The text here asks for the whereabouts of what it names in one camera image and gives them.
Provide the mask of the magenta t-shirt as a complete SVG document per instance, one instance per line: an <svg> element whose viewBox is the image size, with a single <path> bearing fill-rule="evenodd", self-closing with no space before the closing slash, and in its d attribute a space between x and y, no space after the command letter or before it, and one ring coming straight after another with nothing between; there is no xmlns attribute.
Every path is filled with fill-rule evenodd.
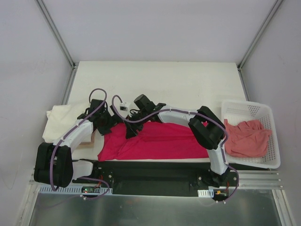
<svg viewBox="0 0 301 226"><path fill-rule="evenodd" d="M126 138L120 123L104 136L98 161L171 160L207 158L207 150L195 139L190 128L172 123L147 122L136 137Z"/></svg>

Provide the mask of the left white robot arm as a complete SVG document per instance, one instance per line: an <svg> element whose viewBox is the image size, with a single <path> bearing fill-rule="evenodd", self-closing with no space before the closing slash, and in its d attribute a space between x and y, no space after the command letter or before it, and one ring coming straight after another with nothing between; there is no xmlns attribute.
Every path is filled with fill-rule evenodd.
<svg viewBox="0 0 301 226"><path fill-rule="evenodd" d="M96 130L101 135L122 120L111 115L104 100L92 99L90 107L81 113L72 127L61 138L39 145L35 162L34 181L48 184L53 190L67 187L72 180L83 177L89 183L99 179L99 171L91 160L73 160L72 152Z"/></svg>

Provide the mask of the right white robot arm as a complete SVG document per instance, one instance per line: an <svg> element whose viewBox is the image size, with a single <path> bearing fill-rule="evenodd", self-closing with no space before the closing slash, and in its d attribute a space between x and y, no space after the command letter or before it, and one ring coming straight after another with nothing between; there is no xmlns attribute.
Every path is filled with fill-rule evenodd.
<svg viewBox="0 0 301 226"><path fill-rule="evenodd" d="M207 150L210 159L212 182L222 186L229 179L228 166L222 150L223 141L227 137L224 124L206 106L198 110L182 110L164 103L157 105L144 94L134 100L138 112L130 115L124 121L127 129L126 138L138 135L143 125L148 122L172 123L191 129L196 141Z"/></svg>

